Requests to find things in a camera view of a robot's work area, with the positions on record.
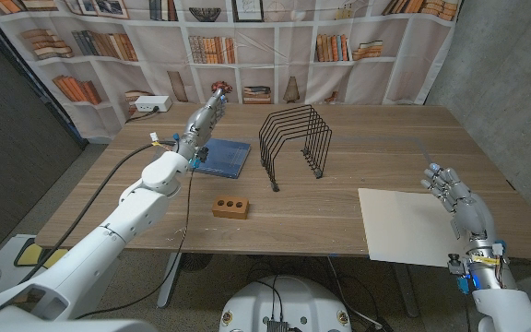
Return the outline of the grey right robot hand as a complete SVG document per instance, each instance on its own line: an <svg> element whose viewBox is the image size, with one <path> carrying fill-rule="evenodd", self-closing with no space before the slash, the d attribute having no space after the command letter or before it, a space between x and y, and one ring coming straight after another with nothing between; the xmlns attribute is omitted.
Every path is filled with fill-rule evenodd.
<svg viewBox="0 0 531 332"><path fill-rule="evenodd" d="M424 174L426 178L421 185L452 214L452 227L457 237L464 231L471 240L494 243L498 239L494 218L485 201L459 178L455 169L431 163Z"/></svg>

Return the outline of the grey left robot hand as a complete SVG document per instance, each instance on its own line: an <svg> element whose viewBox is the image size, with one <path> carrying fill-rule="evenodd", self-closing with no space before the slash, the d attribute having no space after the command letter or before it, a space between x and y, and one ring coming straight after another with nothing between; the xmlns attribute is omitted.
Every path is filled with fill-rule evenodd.
<svg viewBox="0 0 531 332"><path fill-rule="evenodd" d="M216 124L224 116L226 102L224 89L217 89L206 104L190 116L175 152L190 160L211 138Z"/></svg>

